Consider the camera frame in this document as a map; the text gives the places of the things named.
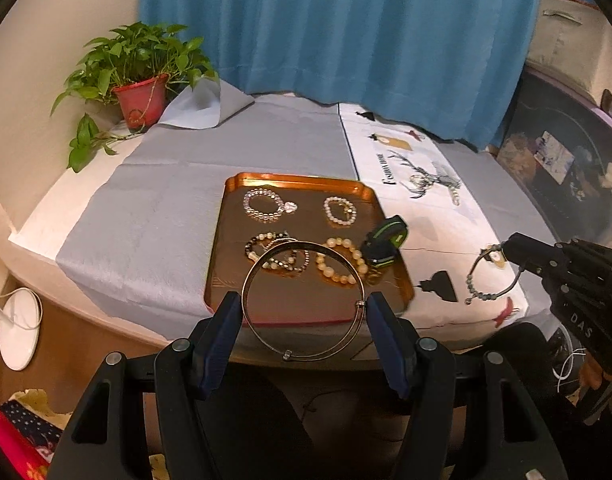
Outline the person right hand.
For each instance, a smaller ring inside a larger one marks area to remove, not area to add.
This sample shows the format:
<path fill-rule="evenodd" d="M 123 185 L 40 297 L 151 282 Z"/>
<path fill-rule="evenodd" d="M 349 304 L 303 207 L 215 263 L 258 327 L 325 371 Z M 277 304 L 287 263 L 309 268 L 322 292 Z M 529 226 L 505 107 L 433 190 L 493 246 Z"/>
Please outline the person right hand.
<path fill-rule="evenodd" d="M 586 389 L 580 399 L 584 419 L 612 415 L 612 374 L 606 372 L 590 352 L 586 353 L 578 379 L 579 385 Z"/>

